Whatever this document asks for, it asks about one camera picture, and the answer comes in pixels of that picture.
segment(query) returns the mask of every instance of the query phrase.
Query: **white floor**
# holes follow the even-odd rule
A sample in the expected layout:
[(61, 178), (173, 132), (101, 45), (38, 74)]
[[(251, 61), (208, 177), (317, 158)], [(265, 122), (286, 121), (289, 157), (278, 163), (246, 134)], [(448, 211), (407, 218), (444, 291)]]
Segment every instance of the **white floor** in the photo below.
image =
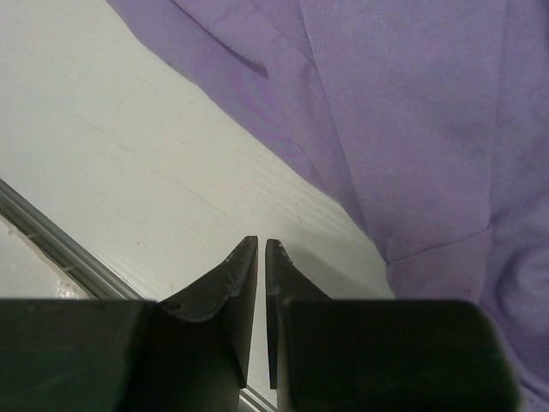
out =
[(83, 299), (86, 294), (0, 216), (0, 299)]
[[(262, 248), (281, 239), (334, 297), (390, 296), (383, 262), (340, 206), (104, 1), (2, 1), (0, 118), (0, 177), (150, 299), (189, 285), (247, 234)], [(273, 401), (260, 269), (249, 384)]]

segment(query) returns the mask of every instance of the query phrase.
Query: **purple cloth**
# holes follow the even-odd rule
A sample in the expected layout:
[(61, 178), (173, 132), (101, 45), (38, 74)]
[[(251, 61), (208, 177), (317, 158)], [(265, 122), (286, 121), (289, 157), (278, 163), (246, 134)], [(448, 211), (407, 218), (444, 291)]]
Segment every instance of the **purple cloth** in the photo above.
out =
[(111, 0), (375, 242), (401, 298), (478, 303), (549, 411), (547, 0)]

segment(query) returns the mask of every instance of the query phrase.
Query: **purple garment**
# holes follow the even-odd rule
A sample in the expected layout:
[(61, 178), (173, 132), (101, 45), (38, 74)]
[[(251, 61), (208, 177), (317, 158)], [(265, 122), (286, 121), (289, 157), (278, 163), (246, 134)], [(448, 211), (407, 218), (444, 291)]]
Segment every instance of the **purple garment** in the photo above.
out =
[(549, 411), (547, 0), (110, 0), (338, 202), (401, 298), (478, 303)]

